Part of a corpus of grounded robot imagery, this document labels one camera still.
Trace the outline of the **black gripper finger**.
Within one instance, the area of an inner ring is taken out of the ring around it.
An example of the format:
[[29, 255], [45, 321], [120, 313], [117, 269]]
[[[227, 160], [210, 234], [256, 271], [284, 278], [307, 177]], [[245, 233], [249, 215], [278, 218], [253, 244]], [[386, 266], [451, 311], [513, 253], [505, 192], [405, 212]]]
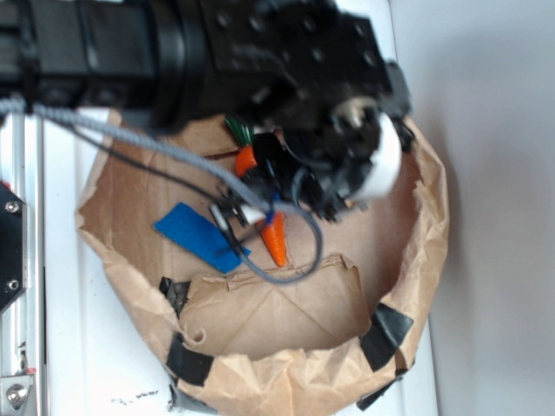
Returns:
[[242, 181], [261, 199], [292, 201], [295, 162], [274, 133], [258, 133], [242, 147]]

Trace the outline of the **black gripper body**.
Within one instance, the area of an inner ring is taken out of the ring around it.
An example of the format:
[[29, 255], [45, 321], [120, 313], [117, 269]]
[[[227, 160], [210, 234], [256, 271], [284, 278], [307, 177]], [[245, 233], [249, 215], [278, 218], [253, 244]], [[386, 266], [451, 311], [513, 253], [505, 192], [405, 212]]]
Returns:
[[316, 130], [286, 130], [285, 149], [296, 165], [288, 185], [294, 204], [337, 221], [387, 196], [406, 150], [405, 116], [403, 103], [355, 97], [336, 105]]

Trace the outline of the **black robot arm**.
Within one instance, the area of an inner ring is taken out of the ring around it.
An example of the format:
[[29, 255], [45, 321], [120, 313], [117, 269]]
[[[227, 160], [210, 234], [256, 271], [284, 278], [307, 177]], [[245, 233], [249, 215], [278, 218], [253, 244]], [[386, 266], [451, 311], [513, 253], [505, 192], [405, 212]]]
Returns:
[[387, 195], [408, 146], [401, 69], [333, 1], [2, 2], [2, 112], [76, 124], [78, 107], [154, 134], [217, 114], [279, 127], [256, 178], [222, 180], [261, 211], [301, 201], [328, 220]]

